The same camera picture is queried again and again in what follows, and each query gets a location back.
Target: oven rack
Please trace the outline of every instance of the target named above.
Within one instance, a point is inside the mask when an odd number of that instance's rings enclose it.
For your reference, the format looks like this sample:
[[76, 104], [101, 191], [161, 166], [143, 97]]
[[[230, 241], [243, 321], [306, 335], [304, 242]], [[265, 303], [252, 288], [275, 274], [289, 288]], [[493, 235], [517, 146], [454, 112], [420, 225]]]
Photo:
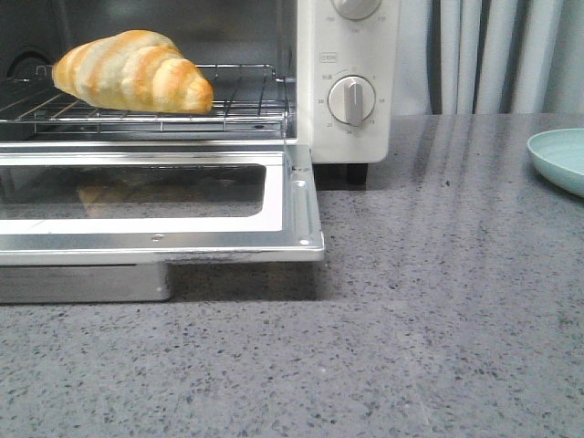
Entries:
[[149, 113], [95, 108], [56, 89], [50, 67], [34, 78], [0, 84], [0, 124], [26, 124], [34, 133], [254, 132], [285, 133], [290, 115], [290, 81], [269, 64], [198, 65], [214, 86], [205, 115]]

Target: plate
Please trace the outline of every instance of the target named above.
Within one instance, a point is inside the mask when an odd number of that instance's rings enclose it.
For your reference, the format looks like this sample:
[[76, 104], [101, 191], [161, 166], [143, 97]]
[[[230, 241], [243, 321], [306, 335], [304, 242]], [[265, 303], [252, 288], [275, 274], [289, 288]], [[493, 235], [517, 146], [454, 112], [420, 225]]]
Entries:
[[584, 129], [541, 132], [527, 141], [527, 149], [539, 173], [584, 197]]

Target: bread roll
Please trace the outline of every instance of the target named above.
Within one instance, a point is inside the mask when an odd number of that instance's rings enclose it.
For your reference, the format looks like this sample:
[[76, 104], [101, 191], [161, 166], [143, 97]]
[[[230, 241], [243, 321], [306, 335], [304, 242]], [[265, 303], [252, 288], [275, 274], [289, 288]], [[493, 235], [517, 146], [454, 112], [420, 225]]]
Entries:
[[61, 89], [95, 107], [203, 114], [213, 87], [166, 36], [129, 30], [76, 47], [53, 66]]

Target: gray curtain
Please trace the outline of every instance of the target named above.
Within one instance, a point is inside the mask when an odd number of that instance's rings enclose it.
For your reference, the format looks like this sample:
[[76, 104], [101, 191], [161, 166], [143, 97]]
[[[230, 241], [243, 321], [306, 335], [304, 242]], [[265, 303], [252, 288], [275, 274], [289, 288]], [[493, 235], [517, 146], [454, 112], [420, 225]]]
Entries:
[[401, 0], [393, 114], [584, 112], [583, 0]]

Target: white knob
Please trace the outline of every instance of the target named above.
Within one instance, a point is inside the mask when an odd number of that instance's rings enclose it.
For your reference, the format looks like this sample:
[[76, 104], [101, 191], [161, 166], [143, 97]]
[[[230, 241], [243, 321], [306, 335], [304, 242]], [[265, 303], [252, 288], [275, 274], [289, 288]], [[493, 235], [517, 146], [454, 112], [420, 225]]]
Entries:
[[335, 83], [328, 94], [328, 108], [335, 119], [359, 126], [375, 106], [375, 90], [360, 76], [347, 76]]
[[380, 3], [381, 0], [332, 0], [337, 12], [349, 20], [367, 18]]

